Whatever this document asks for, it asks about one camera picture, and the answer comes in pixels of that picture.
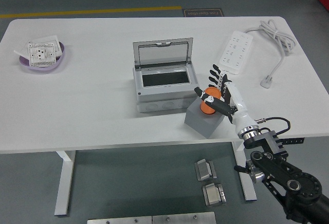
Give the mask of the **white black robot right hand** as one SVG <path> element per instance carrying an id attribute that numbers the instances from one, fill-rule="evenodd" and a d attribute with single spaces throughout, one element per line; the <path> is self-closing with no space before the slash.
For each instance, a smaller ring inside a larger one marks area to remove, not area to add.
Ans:
<path id="1" fill-rule="evenodd" d="M 249 114 L 245 102 L 237 89 L 236 85 L 230 81 L 227 74 L 221 71 L 217 65 L 213 65 L 210 70 L 209 80 L 213 87 L 219 90 L 223 100 L 214 95 L 206 93 L 199 87 L 194 91 L 201 98 L 202 102 L 215 111 L 227 116 L 229 121 L 235 125 L 235 131 L 240 139 L 248 139 L 260 134 L 260 128 L 257 122 Z"/>

